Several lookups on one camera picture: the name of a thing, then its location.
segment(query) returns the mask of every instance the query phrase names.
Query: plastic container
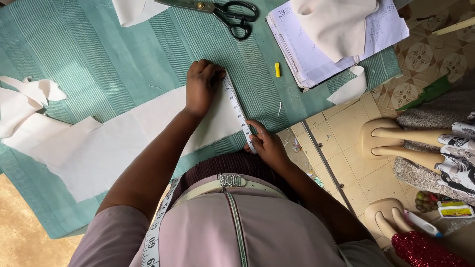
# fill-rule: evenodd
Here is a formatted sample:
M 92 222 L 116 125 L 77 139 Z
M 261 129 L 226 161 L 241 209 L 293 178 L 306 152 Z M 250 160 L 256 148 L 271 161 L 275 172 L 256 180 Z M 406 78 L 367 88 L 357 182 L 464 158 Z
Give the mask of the plastic container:
M 474 216 L 474 210 L 459 200 L 438 201 L 440 216 L 446 219 L 471 218 Z
M 435 226 L 432 224 L 426 222 L 424 219 L 421 219 L 419 216 L 416 214 L 408 211 L 408 219 L 415 225 L 417 225 L 419 228 L 421 228 L 424 232 L 428 233 L 429 235 L 436 237 L 436 238 L 441 238 L 444 235 L 437 230 Z

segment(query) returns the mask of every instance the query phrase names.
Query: glitter fabric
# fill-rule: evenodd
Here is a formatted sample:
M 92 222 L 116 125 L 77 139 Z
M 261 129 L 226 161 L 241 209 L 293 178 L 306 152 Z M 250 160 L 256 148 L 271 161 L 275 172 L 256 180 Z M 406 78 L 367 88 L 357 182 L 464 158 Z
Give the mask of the glitter fabric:
M 391 239 L 396 255 L 413 267 L 469 267 L 464 259 L 452 254 L 437 240 L 412 231 L 396 234 Z

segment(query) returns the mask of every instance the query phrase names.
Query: scissor blade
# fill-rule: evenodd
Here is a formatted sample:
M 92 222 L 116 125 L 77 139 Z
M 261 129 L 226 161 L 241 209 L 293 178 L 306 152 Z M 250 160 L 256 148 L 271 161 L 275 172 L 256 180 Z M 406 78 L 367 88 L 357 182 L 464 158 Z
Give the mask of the scissor blade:
M 211 12 L 215 6 L 210 2 L 202 1 L 182 1 L 182 0 L 154 0 L 157 3 L 164 4 L 171 7 L 182 9 L 197 10 L 203 12 Z

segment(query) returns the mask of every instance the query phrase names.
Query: black scissors handle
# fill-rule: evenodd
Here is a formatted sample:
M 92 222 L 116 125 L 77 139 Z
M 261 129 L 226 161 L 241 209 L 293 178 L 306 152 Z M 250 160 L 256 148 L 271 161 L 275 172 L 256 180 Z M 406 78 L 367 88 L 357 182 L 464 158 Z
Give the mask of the black scissors handle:
M 251 21 L 251 22 L 256 21 L 257 16 L 258 16 L 258 11 L 254 5 L 251 5 L 249 3 L 242 2 L 242 1 L 229 1 L 224 5 L 218 5 L 218 4 L 214 4 L 214 5 L 216 8 L 212 12 L 213 15 L 215 15 L 224 25 L 226 25 L 226 27 L 229 29 L 229 32 L 235 39 L 245 40 L 249 37 L 249 35 L 251 35 L 252 28 L 249 24 L 245 24 L 245 21 Z M 241 7 L 247 8 L 250 11 L 252 11 L 253 15 L 250 16 L 246 14 L 229 12 L 228 9 L 230 6 L 241 6 Z M 241 22 L 239 24 L 231 24 L 223 16 L 221 16 L 221 14 L 229 18 L 240 19 Z M 236 33 L 234 32 L 236 28 L 240 28 L 244 30 L 244 35 L 243 36 L 236 35 Z

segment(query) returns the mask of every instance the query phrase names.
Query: scissors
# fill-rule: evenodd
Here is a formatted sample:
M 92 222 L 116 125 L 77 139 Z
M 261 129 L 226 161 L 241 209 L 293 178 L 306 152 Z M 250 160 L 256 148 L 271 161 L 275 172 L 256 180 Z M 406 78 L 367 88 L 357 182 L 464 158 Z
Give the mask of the scissors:
M 216 16 L 228 29 L 231 35 L 237 40 L 245 40 L 251 35 L 251 26 L 249 24 L 245 24 L 245 21 L 256 21 L 257 19 L 257 8 L 254 5 L 251 5 L 246 2 L 242 1 L 230 1 L 224 5 L 219 5 L 211 2 L 202 2 L 202 1 L 183 1 L 183 0 L 155 0 L 155 2 L 164 4 L 167 6 L 182 8 L 182 9 L 189 9 L 189 10 L 196 10 L 206 13 L 211 13 Z M 252 11 L 253 15 L 246 15 L 240 13 L 229 12 L 228 9 L 231 6 L 241 6 L 244 8 L 249 9 Z M 225 17 L 240 19 L 241 23 L 239 24 L 232 24 L 229 23 Z M 237 35 L 235 33 L 236 28 L 240 28 L 244 30 L 244 35 Z

